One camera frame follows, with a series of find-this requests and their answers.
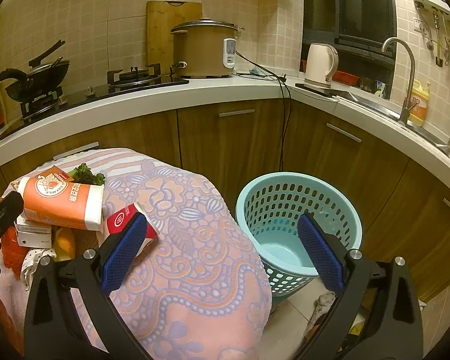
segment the white kettle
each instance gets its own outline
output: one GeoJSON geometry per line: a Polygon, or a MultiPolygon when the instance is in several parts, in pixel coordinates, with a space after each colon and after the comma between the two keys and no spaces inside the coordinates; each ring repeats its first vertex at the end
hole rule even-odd
{"type": "Polygon", "coordinates": [[[337,71],[338,53],[333,46],[325,43],[312,43],[308,50],[305,81],[330,88],[332,76],[337,71]]]}

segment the rice cooker lid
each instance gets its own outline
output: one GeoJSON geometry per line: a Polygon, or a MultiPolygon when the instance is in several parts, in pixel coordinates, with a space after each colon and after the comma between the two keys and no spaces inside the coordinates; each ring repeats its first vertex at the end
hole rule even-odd
{"type": "Polygon", "coordinates": [[[212,20],[207,19],[203,17],[200,20],[194,20],[194,21],[187,21],[186,23],[181,23],[178,26],[175,26],[172,28],[171,32],[182,30],[186,27],[196,27],[196,26],[212,26],[212,27],[226,27],[230,28],[232,30],[238,31],[239,29],[232,23],[226,23],[225,21],[218,21],[218,20],[212,20]]]}

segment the wooden cutting board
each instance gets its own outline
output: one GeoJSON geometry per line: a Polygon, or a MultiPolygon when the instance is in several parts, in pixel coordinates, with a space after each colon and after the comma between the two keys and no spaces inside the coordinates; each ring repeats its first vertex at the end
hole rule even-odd
{"type": "Polygon", "coordinates": [[[148,63],[160,62],[162,74],[173,64],[173,35],[170,30],[185,21],[202,17],[201,3],[168,1],[147,2],[147,56],[148,63]]]}

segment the sink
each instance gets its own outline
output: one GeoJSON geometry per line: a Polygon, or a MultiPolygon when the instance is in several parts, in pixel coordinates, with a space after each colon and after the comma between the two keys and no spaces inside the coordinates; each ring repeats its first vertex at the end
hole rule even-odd
{"type": "MultiPolygon", "coordinates": [[[[356,95],[355,93],[350,93],[346,91],[333,91],[333,95],[343,98],[344,100],[351,101],[353,103],[356,103],[358,105],[361,105],[364,108],[367,108],[381,116],[385,116],[390,120],[393,120],[396,122],[399,126],[403,127],[403,125],[398,123],[398,120],[400,118],[400,114],[397,114],[397,112],[394,112],[376,102],[373,102],[371,100],[365,99],[361,96],[356,95]]],[[[447,146],[446,143],[442,142],[440,139],[438,139],[436,136],[434,136],[432,133],[428,132],[422,127],[416,126],[410,121],[407,122],[406,128],[410,130],[411,132],[414,132],[419,137],[425,139],[429,143],[431,143],[433,146],[435,146],[437,149],[439,149],[443,154],[445,154],[448,158],[450,158],[450,147],[447,146]]]]}

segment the faucet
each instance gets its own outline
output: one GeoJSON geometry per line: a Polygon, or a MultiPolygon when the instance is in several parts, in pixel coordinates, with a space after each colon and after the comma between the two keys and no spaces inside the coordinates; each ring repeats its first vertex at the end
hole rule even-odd
{"type": "Polygon", "coordinates": [[[413,79],[415,78],[415,58],[413,57],[413,52],[410,46],[404,40],[397,38],[396,36],[388,38],[382,45],[382,53],[385,53],[385,50],[389,46],[390,43],[397,42],[400,43],[408,52],[410,56],[410,78],[408,79],[408,88],[406,90],[406,96],[403,101],[402,111],[400,112],[399,123],[403,125],[407,125],[408,117],[410,116],[410,110],[415,107],[418,103],[410,103],[410,99],[412,98],[412,88],[413,88],[413,79]]]}

